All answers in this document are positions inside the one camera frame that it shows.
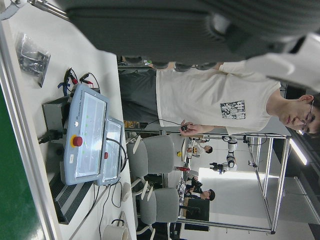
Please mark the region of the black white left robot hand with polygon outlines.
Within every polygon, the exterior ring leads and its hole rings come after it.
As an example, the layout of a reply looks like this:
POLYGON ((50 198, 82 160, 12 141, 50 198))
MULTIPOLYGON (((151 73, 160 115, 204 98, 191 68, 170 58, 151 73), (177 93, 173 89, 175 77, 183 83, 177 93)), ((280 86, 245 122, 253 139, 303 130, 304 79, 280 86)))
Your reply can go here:
POLYGON ((245 61, 247 69, 320 89, 317 0, 61 0, 99 50, 156 63, 245 61))

